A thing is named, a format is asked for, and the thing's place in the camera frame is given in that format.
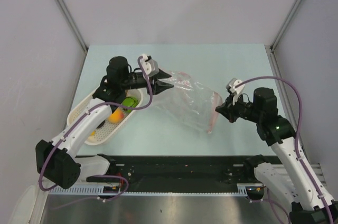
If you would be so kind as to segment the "clear zip top bag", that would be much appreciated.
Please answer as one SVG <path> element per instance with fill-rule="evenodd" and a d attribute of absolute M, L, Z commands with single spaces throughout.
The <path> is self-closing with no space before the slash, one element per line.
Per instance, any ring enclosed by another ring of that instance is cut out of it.
<path fill-rule="evenodd" d="M 163 82 L 174 87 L 153 97 L 152 106 L 190 128 L 212 133 L 222 104 L 221 96 L 208 86 L 182 71 L 168 71 L 171 75 Z"/>

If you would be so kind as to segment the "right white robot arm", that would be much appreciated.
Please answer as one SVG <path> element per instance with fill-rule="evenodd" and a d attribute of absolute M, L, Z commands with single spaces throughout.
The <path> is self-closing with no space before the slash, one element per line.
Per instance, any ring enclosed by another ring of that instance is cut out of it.
<path fill-rule="evenodd" d="M 216 112 L 234 123 L 238 118 L 256 124 L 259 137 L 281 161 L 289 178 L 280 175 L 262 155 L 245 161 L 243 175 L 261 182 L 288 208 L 291 223 L 337 223 L 337 201 L 316 176 L 290 122 L 279 115 L 277 97 L 269 88 L 257 88 L 253 101 L 244 101 L 241 90 L 227 89 L 229 97 Z"/>

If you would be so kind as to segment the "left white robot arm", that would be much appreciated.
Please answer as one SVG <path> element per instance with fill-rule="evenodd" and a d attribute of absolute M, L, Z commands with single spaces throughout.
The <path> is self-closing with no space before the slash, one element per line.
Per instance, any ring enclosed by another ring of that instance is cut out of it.
<path fill-rule="evenodd" d="M 72 187 L 78 180 L 100 177 L 112 181 L 117 169 L 104 155 L 78 158 L 81 146 L 104 121 L 118 108 L 126 108 L 123 101 L 126 92 L 145 88 L 150 97 L 174 86 L 163 82 L 171 77 L 158 67 L 150 56 L 142 54 L 137 59 L 138 68 L 132 70 L 125 57 L 110 59 L 106 75 L 92 95 L 81 115 L 50 141 L 40 140 L 35 147 L 38 183 L 42 191 L 50 191 L 56 186 L 63 189 Z"/>

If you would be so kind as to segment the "green toy watermelon ball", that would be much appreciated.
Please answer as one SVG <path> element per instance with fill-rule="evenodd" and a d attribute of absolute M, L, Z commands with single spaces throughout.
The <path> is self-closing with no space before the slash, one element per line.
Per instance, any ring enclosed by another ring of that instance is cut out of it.
<path fill-rule="evenodd" d="M 126 107 L 136 107 L 138 104 L 139 104 L 138 99 L 133 96 L 126 97 L 122 102 L 122 105 Z"/>

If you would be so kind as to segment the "toy peach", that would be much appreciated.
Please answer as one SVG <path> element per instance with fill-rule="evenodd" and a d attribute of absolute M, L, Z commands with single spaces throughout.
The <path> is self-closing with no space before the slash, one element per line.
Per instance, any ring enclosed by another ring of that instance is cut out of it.
<path fill-rule="evenodd" d="M 124 119 L 124 113 L 120 109 L 116 109 L 107 120 L 112 124 L 120 123 Z"/>

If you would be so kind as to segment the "white perforated plastic basket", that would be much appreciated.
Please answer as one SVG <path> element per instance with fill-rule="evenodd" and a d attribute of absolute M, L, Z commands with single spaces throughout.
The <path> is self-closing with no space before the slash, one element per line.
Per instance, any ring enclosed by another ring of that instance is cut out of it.
<path fill-rule="evenodd" d="M 75 121 L 87 108 L 88 103 L 90 103 L 94 92 L 95 91 L 93 90 L 70 111 L 67 116 L 67 126 Z M 133 96 L 138 99 L 139 104 L 136 107 L 141 107 L 143 105 L 144 94 L 141 89 L 127 90 L 127 97 L 128 96 Z M 96 128 L 95 136 L 89 136 L 88 139 L 85 141 L 85 144 L 90 146 L 96 146 L 107 143 L 112 137 L 114 137 L 118 133 L 118 131 L 127 124 L 127 121 L 135 113 L 135 110 L 127 111 L 125 109 L 122 109 L 121 111 L 124 113 L 124 119 L 120 123 L 112 124 L 108 120 L 105 120 L 105 124 L 103 125 L 103 127 L 98 129 Z"/>

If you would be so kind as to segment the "toy chocolate donut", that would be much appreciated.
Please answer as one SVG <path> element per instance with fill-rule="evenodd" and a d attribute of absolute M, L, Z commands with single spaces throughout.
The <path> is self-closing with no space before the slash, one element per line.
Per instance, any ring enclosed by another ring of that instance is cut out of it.
<path fill-rule="evenodd" d="M 97 126 L 97 129 L 98 129 L 98 128 L 102 128 L 104 124 L 105 124 L 105 121 L 102 121 L 102 122 Z"/>

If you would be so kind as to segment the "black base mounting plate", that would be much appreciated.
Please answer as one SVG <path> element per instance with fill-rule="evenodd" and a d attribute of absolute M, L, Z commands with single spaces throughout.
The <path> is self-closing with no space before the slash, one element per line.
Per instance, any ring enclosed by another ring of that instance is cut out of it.
<path fill-rule="evenodd" d="M 248 197 L 261 199 L 265 186 L 254 178 L 247 163 L 251 156 L 109 156 L 104 177 L 88 182 L 119 183 L 123 188 L 196 190 L 230 185 L 246 187 Z"/>

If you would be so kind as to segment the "left aluminium frame post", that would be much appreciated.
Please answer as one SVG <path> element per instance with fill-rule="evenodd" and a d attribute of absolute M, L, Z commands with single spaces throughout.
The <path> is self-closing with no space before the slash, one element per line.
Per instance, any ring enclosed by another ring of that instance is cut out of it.
<path fill-rule="evenodd" d="M 73 33 L 77 43 L 80 45 L 82 51 L 87 54 L 89 47 L 86 45 L 85 40 L 67 6 L 65 0 L 54 0 L 56 5 L 58 6 L 61 14 L 63 15 L 66 23 L 68 24 L 71 32 Z"/>

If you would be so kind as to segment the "aluminium frame post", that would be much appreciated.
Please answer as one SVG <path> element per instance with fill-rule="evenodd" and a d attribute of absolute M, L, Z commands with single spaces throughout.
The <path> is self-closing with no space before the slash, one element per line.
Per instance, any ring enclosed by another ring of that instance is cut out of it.
<path fill-rule="evenodd" d="M 304 0 L 294 0 L 290 10 L 288 11 L 286 18 L 284 19 L 281 27 L 279 28 L 276 36 L 274 37 L 271 45 L 269 46 L 272 52 L 276 50 L 280 41 L 282 40 L 283 36 L 285 35 L 287 29 L 289 28 L 290 24 L 292 23 L 294 17 L 296 16 L 297 12 L 299 11 L 302 3 Z"/>
<path fill-rule="evenodd" d="M 82 51 L 87 54 L 89 47 L 86 45 L 85 40 L 67 6 L 65 0 L 54 0 L 56 5 L 58 6 L 61 14 L 63 15 L 66 23 L 68 24 L 71 32 L 73 33 L 77 43 L 80 45 Z"/>

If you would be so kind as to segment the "right aluminium frame post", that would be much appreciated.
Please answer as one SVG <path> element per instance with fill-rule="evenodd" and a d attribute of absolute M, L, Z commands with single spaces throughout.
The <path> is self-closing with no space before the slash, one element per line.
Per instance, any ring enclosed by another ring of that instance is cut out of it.
<path fill-rule="evenodd" d="M 274 37 L 271 45 L 269 46 L 272 52 L 276 50 L 280 41 L 282 40 L 283 36 L 285 35 L 287 29 L 289 28 L 290 24 L 292 23 L 294 17 L 296 16 L 297 12 L 299 11 L 302 3 L 304 0 L 294 0 L 290 10 L 288 11 L 286 18 L 284 19 L 281 27 L 279 28 L 276 36 Z"/>

